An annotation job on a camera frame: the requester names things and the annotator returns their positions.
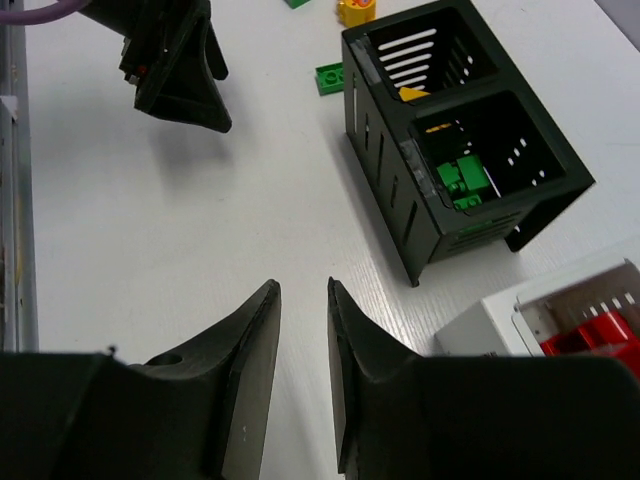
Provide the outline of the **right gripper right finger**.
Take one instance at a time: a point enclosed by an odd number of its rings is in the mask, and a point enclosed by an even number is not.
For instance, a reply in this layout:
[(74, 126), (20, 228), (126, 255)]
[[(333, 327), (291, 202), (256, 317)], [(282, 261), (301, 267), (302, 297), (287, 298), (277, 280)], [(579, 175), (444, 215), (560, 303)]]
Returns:
[(603, 356), (424, 357), (328, 283), (337, 469), (348, 479), (635, 479), (639, 383)]

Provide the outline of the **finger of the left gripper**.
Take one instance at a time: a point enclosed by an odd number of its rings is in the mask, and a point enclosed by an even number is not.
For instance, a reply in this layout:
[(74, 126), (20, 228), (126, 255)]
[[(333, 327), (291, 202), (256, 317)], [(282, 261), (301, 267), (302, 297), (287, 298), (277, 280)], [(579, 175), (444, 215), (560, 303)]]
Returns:
[(120, 69), (135, 83), (134, 107), (160, 120), (226, 133), (232, 120), (216, 82), (228, 67), (208, 1), (135, 1)]

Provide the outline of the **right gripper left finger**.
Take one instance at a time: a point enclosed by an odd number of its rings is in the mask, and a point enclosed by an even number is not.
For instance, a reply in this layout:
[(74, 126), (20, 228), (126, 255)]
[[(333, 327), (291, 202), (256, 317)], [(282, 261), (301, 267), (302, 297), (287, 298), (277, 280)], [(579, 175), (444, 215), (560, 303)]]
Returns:
[(5, 479), (256, 479), (281, 319), (265, 282), (144, 364), (106, 353), (1, 357)]

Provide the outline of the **orange small lego brick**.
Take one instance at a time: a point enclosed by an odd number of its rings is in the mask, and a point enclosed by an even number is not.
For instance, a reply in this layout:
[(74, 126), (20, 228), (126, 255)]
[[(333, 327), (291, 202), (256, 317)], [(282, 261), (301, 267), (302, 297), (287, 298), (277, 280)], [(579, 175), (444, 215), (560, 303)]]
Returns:
[(408, 87), (401, 87), (398, 94), (401, 100), (405, 103), (430, 96), (430, 93), (427, 91)]

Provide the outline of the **red rounded lego block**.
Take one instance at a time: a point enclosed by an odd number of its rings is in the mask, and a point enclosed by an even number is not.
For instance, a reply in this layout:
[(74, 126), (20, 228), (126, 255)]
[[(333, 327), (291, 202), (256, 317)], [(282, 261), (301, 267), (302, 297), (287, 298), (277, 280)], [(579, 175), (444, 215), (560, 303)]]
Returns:
[(617, 311), (600, 314), (540, 343), (547, 356), (594, 353), (639, 361), (639, 338)]

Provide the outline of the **small dark green lego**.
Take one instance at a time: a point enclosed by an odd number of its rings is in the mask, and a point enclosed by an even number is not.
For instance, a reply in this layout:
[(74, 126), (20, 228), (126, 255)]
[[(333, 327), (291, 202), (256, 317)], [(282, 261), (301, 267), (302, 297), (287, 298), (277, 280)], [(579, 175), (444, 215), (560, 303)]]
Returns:
[(443, 163), (437, 168), (438, 174), (450, 194), (461, 194), (467, 191), (467, 185), (454, 163)]

